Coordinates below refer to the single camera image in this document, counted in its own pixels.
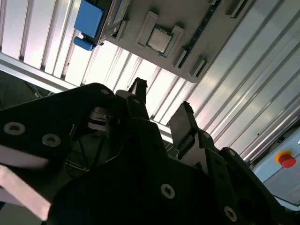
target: white strip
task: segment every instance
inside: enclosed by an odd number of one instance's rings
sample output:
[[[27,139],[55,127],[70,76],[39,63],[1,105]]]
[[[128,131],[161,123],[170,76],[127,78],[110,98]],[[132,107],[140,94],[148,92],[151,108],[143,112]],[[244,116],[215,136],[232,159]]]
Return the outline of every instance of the white strip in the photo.
[[[42,64],[54,4],[55,0],[33,1],[24,62],[36,68]]]
[[[196,85],[197,84],[195,83],[186,81],[182,90],[178,93],[177,97],[174,99],[174,101],[171,103],[170,107],[166,111],[165,115],[162,117],[161,124],[166,125],[170,121],[170,118],[174,115],[181,103],[186,99],[187,95]]]
[[[182,86],[184,85],[186,81],[183,78],[180,78],[175,86],[172,88],[170,94],[168,95],[168,97],[165,99],[164,103],[162,104],[162,106],[160,107],[158,113],[156,114],[156,116],[154,117],[154,120],[157,122],[160,122],[160,120],[162,119],[162,117],[164,116],[164,114],[166,113],[168,107],[170,106],[170,104],[172,103],[173,100],[175,100],[176,96],[178,95],[180,89],[182,88]]]
[[[150,117],[153,115],[156,108],[167,94],[167,91],[169,90],[175,78],[175,74],[172,74],[164,69],[158,74],[147,94],[146,108]]]
[[[81,85],[91,53],[91,51],[86,51],[85,49],[75,45],[70,63],[67,68],[65,81],[75,86]]]
[[[53,74],[54,66],[58,57],[58,53],[60,50],[60,44],[62,43],[62,36],[64,33],[64,29],[68,19],[68,11],[71,7],[72,0],[58,0],[57,2],[57,12],[53,15],[52,24],[55,25],[53,28],[53,34],[51,37],[48,36],[51,40],[47,40],[51,42],[49,45],[49,49],[45,49],[45,54],[48,52],[45,60],[45,72],[49,74]]]
[[[80,7],[81,0],[74,0],[73,5],[70,10],[69,19],[67,21],[66,30],[63,36],[63,41],[60,47],[60,53],[57,58],[57,62],[54,69],[54,76],[61,77],[62,71],[65,66],[66,58],[69,52],[69,48],[71,45],[71,42],[73,40],[73,34],[74,34],[74,25],[76,21],[76,17],[78,14],[78,10]]]
[[[128,58],[129,52],[122,49],[118,61],[115,63],[113,70],[111,71],[107,82],[105,83],[109,89],[113,89],[116,85],[116,82],[121,74],[121,71],[124,67],[126,59]]]
[[[128,85],[131,85],[137,77],[146,80],[147,84],[149,85],[150,81],[153,79],[153,76],[155,75],[156,70],[157,70],[157,65],[143,59],[135,75],[129,81]]]
[[[28,0],[7,0],[2,52],[19,59]]]
[[[134,68],[140,62],[141,58],[131,54],[128,64],[125,66],[123,73],[120,76],[120,79],[117,82],[116,87],[114,88],[114,92],[117,90],[127,90],[129,87],[127,83],[129,79],[133,76]]]
[[[94,82],[104,84],[117,49],[116,45],[107,41],[104,42],[103,46],[98,46],[97,49],[94,49],[97,53],[86,76],[86,84]]]
[[[0,165],[0,185],[41,220],[47,220],[51,204],[3,165]]]

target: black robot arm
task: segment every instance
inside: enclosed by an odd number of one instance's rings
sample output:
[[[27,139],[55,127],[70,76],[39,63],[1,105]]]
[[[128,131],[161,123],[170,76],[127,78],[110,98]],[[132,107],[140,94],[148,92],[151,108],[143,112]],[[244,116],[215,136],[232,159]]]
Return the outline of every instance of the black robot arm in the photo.
[[[187,102],[170,120],[178,154],[167,155],[146,110],[146,88],[139,78],[116,94],[90,84],[0,111],[0,169],[6,175],[0,177],[0,200],[11,195],[43,214],[48,225],[295,224],[234,150],[218,150],[198,128]],[[109,160],[54,198],[42,193],[74,141],[95,130],[109,137]],[[24,197],[16,181],[33,198]]]

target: white panel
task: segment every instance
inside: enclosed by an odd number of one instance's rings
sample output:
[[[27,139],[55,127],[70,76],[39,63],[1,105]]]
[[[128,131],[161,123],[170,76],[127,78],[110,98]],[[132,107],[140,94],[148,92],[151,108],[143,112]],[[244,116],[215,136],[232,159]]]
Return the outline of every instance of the white panel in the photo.
[[[276,11],[251,46],[242,55],[239,62],[222,82],[222,85],[214,93],[207,105],[198,114],[196,120],[200,127],[207,129],[207,123],[215,115],[215,113],[211,112],[217,112],[235,89],[238,88],[243,79],[248,76],[248,73],[251,74],[252,68],[255,67],[257,62],[261,61],[261,56],[267,52],[273,41],[295,16],[299,8],[299,0],[287,0],[279,10]]]
[[[120,54],[118,60],[116,61],[114,67],[112,68],[111,73],[107,79],[107,82],[105,83],[105,85],[111,90],[113,90],[114,87],[117,85],[117,80],[119,79],[122,69],[124,68],[126,60],[128,59],[129,56],[128,51],[121,48],[119,49],[120,49]]]
[[[155,72],[157,71],[158,66],[154,65],[153,63],[142,60],[140,66],[138,67],[134,77],[129,83],[133,83],[135,78],[139,77],[141,79],[144,79],[147,81],[148,86],[150,85],[151,80],[153,79],[153,76],[155,75]]]
[[[56,14],[53,15],[52,24],[53,24],[53,33],[48,36],[50,40],[47,40],[49,43],[48,55],[45,59],[45,72],[53,74],[54,66],[58,57],[60,44],[62,42],[62,36],[64,28],[67,24],[68,12],[72,4],[72,0],[56,0],[57,1],[57,10]]]
[[[98,46],[96,56],[90,66],[85,83],[105,83],[105,78],[112,65],[118,47],[110,42],[105,42],[103,46]]]
[[[217,147],[227,146],[278,93],[280,88],[298,71],[300,49],[280,68],[266,87],[255,97],[251,104],[240,114],[234,123],[217,140]]]
[[[272,11],[278,0],[257,1],[252,9],[239,24],[223,50],[216,58],[213,65],[201,80],[188,102],[196,112],[205,102],[213,89],[221,81],[230,66],[236,61],[245,45],[251,40],[255,32],[259,30],[261,23]]]
[[[150,117],[153,115],[156,108],[160,105],[162,99],[172,86],[175,78],[176,75],[163,69],[155,79],[147,94],[146,108]]]
[[[275,101],[255,120],[254,123],[231,145],[238,153],[241,153],[249,143],[259,136],[261,131],[276,117],[286,105],[299,93],[300,76],[276,98]]]
[[[50,28],[55,0],[33,0],[24,62],[40,68]]]
[[[56,76],[56,77],[61,77],[62,71],[65,66],[69,48],[70,48],[71,42],[73,40],[74,24],[76,21],[80,3],[81,3],[81,0],[74,0],[73,5],[70,10],[69,19],[67,21],[66,29],[65,29],[65,32],[63,35],[63,41],[62,41],[61,47],[60,47],[60,53],[58,55],[54,73],[53,73],[54,76]]]
[[[262,153],[299,119],[299,115],[300,96],[285,111],[282,111],[255,141],[247,146],[241,157],[244,160],[250,160],[253,156]]]
[[[130,59],[128,63],[125,65],[124,71],[121,74],[116,87],[113,89],[114,92],[117,90],[127,90],[129,87],[127,86],[128,81],[131,77],[134,76],[136,72],[136,67],[138,67],[141,63],[142,59],[137,55],[130,54]]]
[[[290,54],[293,48],[300,42],[300,18],[280,39],[277,45],[270,51],[268,56],[261,62],[253,75],[245,82],[238,93],[231,99],[229,104],[214,120],[212,125],[207,129],[213,137],[220,132],[232,121],[233,117],[238,114],[241,108],[253,98],[258,89],[262,88],[267,82],[268,77],[279,66],[279,64]]]
[[[167,109],[169,108],[169,106],[171,105],[171,103],[174,101],[174,99],[176,98],[176,96],[178,95],[179,91],[181,90],[181,88],[185,84],[185,82],[187,82],[187,81],[184,80],[183,78],[180,78],[176,82],[176,84],[172,88],[170,94],[165,99],[164,103],[162,104],[162,106],[160,107],[160,109],[157,112],[156,116],[154,117],[155,121],[160,122],[160,120],[162,119],[162,117],[164,116],[165,112],[167,111]]]
[[[165,115],[161,119],[161,123],[166,125],[169,121],[170,118],[174,115],[176,110],[179,108],[180,104],[186,100],[188,94],[191,92],[191,90],[196,86],[195,83],[191,83],[186,81],[184,84],[182,90],[178,93],[174,101],[171,103],[170,107],[166,111]]]
[[[27,6],[27,0],[6,1],[2,52],[15,59],[20,57]]]
[[[67,68],[65,81],[76,86],[81,85],[91,53],[91,51],[86,51],[79,46],[74,47],[69,66]]]

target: screw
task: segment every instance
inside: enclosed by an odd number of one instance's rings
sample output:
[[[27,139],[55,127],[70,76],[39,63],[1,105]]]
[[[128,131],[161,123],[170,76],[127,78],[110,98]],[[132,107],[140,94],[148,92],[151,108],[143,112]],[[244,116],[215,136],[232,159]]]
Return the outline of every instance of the screw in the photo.
[[[229,206],[224,207],[224,213],[231,221],[236,222],[238,220],[235,211],[233,211],[233,209],[230,208]]]
[[[60,137],[55,134],[47,134],[42,137],[42,143],[46,146],[54,148],[60,145],[61,140]]]
[[[160,187],[161,193],[168,199],[173,199],[175,197],[175,191],[173,187],[169,184],[163,184]]]
[[[204,137],[206,137],[206,138],[210,138],[210,135],[209,135],[208,133],[206,133],[206,132],[204,132],[203,135],[204,135]]]
[[[26,127],[22,123],[10,122],[4,125],[3,130],[9,135],[18,136],[25,133]]]
[[[230,155],[235,156],[234,151],[232,151],[231,149],[229,149],[229,153],[230,153]]]
[[[109,94],[108,90],[105,90],[105,89],[102,89],[101,92],[102,92],[103,94],[105,94],[105,95],[108,95],[108,94]]]

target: hole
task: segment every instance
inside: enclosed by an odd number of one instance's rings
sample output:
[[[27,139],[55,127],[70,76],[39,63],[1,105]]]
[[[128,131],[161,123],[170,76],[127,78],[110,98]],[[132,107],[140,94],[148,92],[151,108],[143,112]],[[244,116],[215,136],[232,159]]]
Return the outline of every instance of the hole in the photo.
[[[220,178],[220,179],[222,179],[222,180],[225,179],[225,176],[224,176],[223,174],[219,173],[218,175],[219,175],[219,178]]]
[[[230,217],[234,217],[234,214],[233,214],[233,212],[231,212],[231,211],[228,211],[228,214],[230,215]]]
[[[48,142],[51,142],[51,143],[55,143],[56,140],[55,140],[54,137],[48,137],[48,138],[47,138],[47,141],[48,141]]]
[[[168,195],[171,195],[171,194],[172,194],[171,189],[168,188],[168,187],[165,187],[165,192],[166,192]]]
[[[11,130],[11,131],[20,131],[20,127],[17,126],[17,125],[12,125],[12,126],[10,126],[9,130]]]

